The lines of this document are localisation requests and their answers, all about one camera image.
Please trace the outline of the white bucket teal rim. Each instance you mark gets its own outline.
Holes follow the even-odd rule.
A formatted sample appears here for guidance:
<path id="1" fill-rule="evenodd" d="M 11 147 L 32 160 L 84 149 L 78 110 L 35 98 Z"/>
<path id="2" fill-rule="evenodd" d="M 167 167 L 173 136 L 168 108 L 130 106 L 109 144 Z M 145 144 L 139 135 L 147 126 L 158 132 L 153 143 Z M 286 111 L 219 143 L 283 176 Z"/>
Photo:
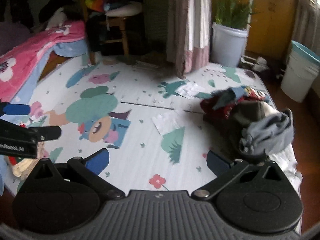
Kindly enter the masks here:
<path id="1" fill-rule="evenodd" d="M 295 102 L 301 103 L 319 75 L 319 56 L 306 46 L 291 41 L 281 90 Z"/>

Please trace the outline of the white paper patch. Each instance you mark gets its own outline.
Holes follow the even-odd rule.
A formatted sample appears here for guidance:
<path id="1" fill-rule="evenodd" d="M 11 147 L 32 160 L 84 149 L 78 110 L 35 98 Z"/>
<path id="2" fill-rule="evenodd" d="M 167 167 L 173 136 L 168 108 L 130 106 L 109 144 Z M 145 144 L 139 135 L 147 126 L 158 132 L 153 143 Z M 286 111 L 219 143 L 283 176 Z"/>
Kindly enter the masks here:
<path id="1" fill-rule="evenodd" d="M 184 126 L 184 111 L 173 110 L 151 118 L 160 135 L 165 135 Z"/>

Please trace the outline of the white floral baby garment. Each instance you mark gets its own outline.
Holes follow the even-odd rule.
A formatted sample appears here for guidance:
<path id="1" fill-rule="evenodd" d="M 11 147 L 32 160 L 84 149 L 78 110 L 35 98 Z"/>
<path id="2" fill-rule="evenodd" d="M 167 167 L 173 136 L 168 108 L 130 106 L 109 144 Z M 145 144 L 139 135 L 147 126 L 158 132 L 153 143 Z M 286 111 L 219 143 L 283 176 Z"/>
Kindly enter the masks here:
<path id="1" fill-rule="evenodd" d="M 284 172 L 291 185 L 300 196 L 300 185 L 303 181 L 302 174 L 297 170 L 297 160 L 291 144 L 279 153 L 268 156 L 271 161 L 275 161 Z"/>

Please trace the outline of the cartoon printed play mat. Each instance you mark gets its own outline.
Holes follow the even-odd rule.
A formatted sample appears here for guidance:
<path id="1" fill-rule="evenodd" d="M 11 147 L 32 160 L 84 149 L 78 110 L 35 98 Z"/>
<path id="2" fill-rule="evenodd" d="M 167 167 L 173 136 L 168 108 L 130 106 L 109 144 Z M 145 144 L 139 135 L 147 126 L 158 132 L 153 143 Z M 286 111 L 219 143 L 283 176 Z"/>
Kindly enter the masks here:
<path id="1" fill-rule="evenodd" d="M 205 92 L 192 99 L 179 96 L 175 90 L 188 82 Z M 40 82 L 29 115 L 6 120 L 29 128 L 60 126 L 59 139 L 44 142 L 54 163 L 106 148 L 110 161 L 99 176 L 124 192 L 192 192 L 215 179 L 207 152 L 227 150 L 225 139 L 203 120 L 200 103 L 217 90 L 241 86 L 267 94 L 259 76 L 239 68 L 211 63 L 181 80 L 162 69 L 108 59 L 85 67 L 76 57 Z M 184 126 L 160 135 L 151 118 L 173 110 L 185 112 Z"/>

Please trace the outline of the cream folded garment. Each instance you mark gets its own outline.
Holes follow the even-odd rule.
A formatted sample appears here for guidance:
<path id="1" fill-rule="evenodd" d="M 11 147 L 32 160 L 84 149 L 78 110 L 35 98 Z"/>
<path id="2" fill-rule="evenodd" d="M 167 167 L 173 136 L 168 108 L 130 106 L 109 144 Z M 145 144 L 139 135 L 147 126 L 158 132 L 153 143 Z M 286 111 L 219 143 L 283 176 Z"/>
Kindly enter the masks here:
<path id="1" fill-rule="evenodd" d="M 45 150 L 44 146 L 44 142 L 38 143 L 36 159 L 8 157 L 8 163 L 11 166 L 12 174 L 17 178 L 20 178 L 20 180 L 26 180 L 39 160 L 48 157 L 48 152 Z"/>

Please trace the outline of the pink white curtain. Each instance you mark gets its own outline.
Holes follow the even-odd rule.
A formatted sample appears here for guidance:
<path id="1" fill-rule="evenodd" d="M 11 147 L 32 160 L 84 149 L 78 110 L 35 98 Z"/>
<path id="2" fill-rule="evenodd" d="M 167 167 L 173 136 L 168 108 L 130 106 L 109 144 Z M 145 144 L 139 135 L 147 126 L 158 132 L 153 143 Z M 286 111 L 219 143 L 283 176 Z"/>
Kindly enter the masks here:
<path id="1" fill-rule="evenodd" d="M 177 77 L 209 63 L 210 24 L 211 0 L 169 0 L 167 61 Z"/>

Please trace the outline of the white patterned paper sheet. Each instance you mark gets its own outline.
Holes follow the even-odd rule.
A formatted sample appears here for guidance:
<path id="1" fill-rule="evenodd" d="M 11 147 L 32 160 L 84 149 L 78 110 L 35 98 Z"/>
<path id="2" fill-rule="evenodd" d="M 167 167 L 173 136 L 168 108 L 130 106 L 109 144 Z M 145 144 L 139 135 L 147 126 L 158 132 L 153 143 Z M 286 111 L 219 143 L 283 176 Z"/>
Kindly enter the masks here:
<path id="1" fill-rule="evenodd" d="M 192 99 L 197 96 L 199 93 L 204 93 L 205 89 L 199 86 L 195 82 L 188 82 L 185 85 L 180 86 L 175 92 L 184 98 Z"/>

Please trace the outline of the green potted plant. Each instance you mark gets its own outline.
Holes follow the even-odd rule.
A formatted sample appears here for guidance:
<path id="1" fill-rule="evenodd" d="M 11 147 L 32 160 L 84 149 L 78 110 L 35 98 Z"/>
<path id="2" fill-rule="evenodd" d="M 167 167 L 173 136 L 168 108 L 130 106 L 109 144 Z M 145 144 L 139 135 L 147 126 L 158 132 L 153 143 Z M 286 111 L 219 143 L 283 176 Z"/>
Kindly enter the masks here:
<path id="1" fill-rule="evenodd" d="M 253 5 L 240 0 L 214 0 L 213 22 L 233 29 L 246 29 L 249 16 L 256 14 Z"/>

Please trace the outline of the wooden chair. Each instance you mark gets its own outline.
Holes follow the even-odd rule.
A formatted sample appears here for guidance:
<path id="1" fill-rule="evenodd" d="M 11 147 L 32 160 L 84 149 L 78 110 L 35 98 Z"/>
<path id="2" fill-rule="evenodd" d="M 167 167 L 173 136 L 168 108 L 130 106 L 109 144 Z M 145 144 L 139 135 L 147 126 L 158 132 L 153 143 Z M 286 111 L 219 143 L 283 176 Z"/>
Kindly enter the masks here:
<path id="1" fill-rule="evenodd" d="M 85 0 L 79 0 L 79 5 L 84 18 L 85 25 L 89 19 L 88 7 L 85 5 Z M 106 40 L 105 44 L 111 43 L 122 43 L 124 55 L 117 57 L 119 61 L 125 62 L 126 64 L 134 64 L 134 59 L 129 55 L 128 41 L 126 35 L 125 21 L 128 17 L 138 15 L 142 12 L 142 4 L 139 2 L 131 2 L 118 9 L 108 11 L 106 15 L 106 20 L 99 22 L 106 26 L 107 29 L 110 27 L 118 27 L 121 31 L 121 39 Z"/>

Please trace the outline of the grey hooded sweatshirt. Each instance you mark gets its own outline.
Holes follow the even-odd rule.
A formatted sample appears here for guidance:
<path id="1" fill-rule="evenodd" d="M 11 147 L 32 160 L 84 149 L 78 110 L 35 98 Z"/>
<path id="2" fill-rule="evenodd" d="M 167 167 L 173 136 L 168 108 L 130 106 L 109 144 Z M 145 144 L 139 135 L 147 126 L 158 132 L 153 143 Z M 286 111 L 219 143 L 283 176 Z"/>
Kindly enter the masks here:
<path id="1" fill-rule="evenodd" d="M 244 128 L 239 140 L 239 150 L 250 157 L 271 155 L 283 151 L 293 139 L 293 115 L 287 108 Z"/>

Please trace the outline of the dark clothes pile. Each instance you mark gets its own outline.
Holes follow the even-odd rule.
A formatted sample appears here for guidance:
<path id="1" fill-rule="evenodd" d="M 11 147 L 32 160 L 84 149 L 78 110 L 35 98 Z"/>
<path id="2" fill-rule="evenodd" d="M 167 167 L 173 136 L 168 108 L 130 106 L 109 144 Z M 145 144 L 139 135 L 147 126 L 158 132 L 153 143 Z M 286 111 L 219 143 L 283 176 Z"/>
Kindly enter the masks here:
<path id="1" fill-rule="evenodd" d="M 220 132 L 243 129 L 278 111 L 268 94 L 250 86 L 230 87 L 210 94 L 200 103 L 203 120 Z"/>

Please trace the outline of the white plastic bin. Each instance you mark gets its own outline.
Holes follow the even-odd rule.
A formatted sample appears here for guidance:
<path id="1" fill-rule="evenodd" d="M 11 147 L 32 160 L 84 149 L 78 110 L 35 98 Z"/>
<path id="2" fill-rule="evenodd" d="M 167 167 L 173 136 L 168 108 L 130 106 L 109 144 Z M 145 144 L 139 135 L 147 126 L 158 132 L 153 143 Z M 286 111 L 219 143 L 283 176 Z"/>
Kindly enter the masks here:
<path id="1" fill-rule="evenodd" d="M 236 68 L 245 51 L 248 38 L 246 29 L 235 29 L 212 24 L 211 60 L 224 67 Z"/>

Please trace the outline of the pink blue blanket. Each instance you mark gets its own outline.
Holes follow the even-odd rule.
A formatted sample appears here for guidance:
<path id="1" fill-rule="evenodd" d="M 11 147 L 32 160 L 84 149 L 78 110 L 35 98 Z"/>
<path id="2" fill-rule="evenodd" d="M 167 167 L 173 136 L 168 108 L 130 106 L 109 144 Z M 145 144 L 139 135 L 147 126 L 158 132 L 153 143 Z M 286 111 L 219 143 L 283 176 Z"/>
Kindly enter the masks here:
<path id="1" fill-rule="evenodd" d="M 45 54 L 77 57 L 87 53 L 85 24 L 66 22 L 35 34 L 1 56 L 1 100 L 9 102 L 34 72 Z"/>

